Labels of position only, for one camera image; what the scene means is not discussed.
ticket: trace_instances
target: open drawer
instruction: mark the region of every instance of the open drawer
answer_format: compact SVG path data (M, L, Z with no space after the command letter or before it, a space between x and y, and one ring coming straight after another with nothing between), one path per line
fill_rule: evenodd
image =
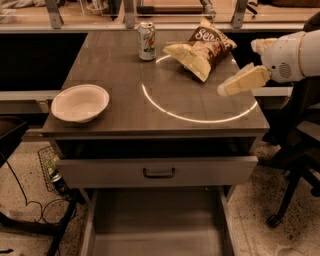
M255 156L73 159L57 168L70 188L235 185L247 181Z
M221 187L95 190L81 256L238 255Z

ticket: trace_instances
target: black chair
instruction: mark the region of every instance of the black chair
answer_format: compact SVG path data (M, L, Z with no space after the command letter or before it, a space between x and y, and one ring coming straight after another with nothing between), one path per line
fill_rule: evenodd
M15 116L0 116L0 167L8 161L10 155L15 151L22 141L22 137L28 130L27 122ZM54 256L72 217L76 204L80 199L77 190L71 194L69 206L58 224L47 224L14 220L0 211L0 229L13 232L36 233L53 236L53 240L47 256ZM0 254L10 253L12 250L0 251Z
M320 12L305 23L304 31L319 28ZM260 164L289 171L289 184L280 209L267 220L270 227L281 223L300 178L310 183L313 196L320 196L320 180L314 175L320 172L320 141L314 136L320 135L320 110L310 108L317 103L320 103L320 77L306 78L293 84L288 103L269 120L270 130L263 140L279 144L280 150L271 161L262 160Z

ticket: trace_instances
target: speckled floor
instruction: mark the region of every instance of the speckled floor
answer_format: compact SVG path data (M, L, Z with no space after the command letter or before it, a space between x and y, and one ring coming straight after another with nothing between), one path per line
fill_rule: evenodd
M43 179L37 152L48 145L45 141L22 142L9 159L28 201L39 201L43 206L61 198L47 190ZM277 149L261 142L256 154L259 158L269 159ZM229 210L240 256L320 255L320 199L311 196L310 186L304 181L300 181L283 223L275 229L265 224L266 219L277 212L286 183L281 170L256 166L248 182L236 188L229 201ZM39 219L39 206L33 203L26 206L6 164L0 169L0 203L15 217ZM45 219L59 221L66 207L67 203L62 200L50 204L45 211ZM76 215L69 223L56 255L79 255L85 216L85 207L78 204ZM48 236L0 231L0 251L13 249L10 255L46 255L50 243L51 237Z

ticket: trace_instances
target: cable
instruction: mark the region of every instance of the cable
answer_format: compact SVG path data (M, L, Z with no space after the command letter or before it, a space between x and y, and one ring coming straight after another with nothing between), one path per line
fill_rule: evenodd
M40 202L38 202L38 201L29 201L29 202L28 202L28 198L27 198L27 196L26 196L26 193L24 192L24 190L23 190L23 188L22 188L22 185L21 185L21 183L20 183L17 175L16 175L15 172L13 171L13 168L12 168L12 166L10 165L8 159L4 156L4 154L2 154L1 151L0 151L0 155L1 155L1 157L3 158L3 160L7 163L7 165L9 166L9 169L10 169L11 173L13 174L14 178L16 179L16 181L17 181L17 183L18 183L18 185L19 185L19 187L20 187L20 190L21 190L21 192L22 192L22 195L23 195L23 197L24 197L26 206L28 206L30 203L35 203L35 204L40 205L40 212L41 212L40 218L39 218L38 220L35 220L35 222L39 222L39 221L41 220L41 215L42 215L42 204L41 204Z
M50 204L52 204L52 203L54 203L54 202L56 202L56 201L65 201L65 202L70 202L70 201L67 200L67 199L64 199L64 198L58 198L58 199L54 199L54 200L50 201L49 203L47 203L45 207L43 207L43 205L42 205L40 202L38 202L38 201L34 201L34 200L28 201L27 195L26 195L26 193L24 192L24 190L23 190L23 188L22 188L22 185L21 185L21 183L20 183L20 181L19 181L16 173L14 172L12 166L10 165L8 159L5 157L5 155L4 155L1 151L0 151L0 155L1 155L1 157L3 158L3 160L7 163L7 165L8 165L8 167L9 167L11 173L13 174L15 180L17 181L17 183L18 183L18 185L19 185L19 188L20 188L20 190L21 190L21 192L22 192L22 195L23 195L23 197L24 197L26 206L28 206L30 203L35 203L35 204L38 204L38 205L40 206L40 217L39 217L38 220L35 220L35 222L39 223L40 220L43 220L46 224L59 224L62 219L61 219L59 222L57 222L57 223L50 223L50 222L48 222L48 221L45 219L45 217L44 217L45 210L48 208L48 206L49 206ZM76 208L75 208L75 211L74 211L74 215L72 216L72 218L70 219L70 221L71 221L75 216L76 216Z

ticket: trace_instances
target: chip bag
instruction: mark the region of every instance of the chip bag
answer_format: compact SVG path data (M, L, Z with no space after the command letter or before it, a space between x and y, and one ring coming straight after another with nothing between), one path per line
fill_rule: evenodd
M236 47L233 40L204 18L188 42L166 46L163 51L205 82L211 68Z

